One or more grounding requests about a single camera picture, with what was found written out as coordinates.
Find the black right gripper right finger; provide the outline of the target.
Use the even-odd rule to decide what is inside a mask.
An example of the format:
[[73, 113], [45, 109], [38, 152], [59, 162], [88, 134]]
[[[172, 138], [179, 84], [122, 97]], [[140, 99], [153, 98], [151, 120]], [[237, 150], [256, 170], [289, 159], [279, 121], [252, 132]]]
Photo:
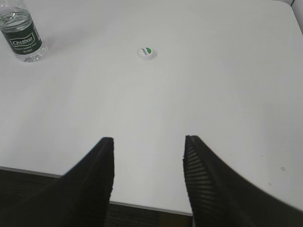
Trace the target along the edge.
[[187, 135], [186, 189], [197, 227], [301, 227], [303, 212], [243, 178], [198, 136]]

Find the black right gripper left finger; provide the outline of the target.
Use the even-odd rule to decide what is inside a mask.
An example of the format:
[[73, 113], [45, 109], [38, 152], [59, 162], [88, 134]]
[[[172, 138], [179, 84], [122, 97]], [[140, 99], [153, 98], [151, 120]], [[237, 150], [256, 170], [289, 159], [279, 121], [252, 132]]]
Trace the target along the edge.
[[2, 227], [102, 227], [114, 182], [114, 140], [102, 138], [69, 172], [0, 212]]

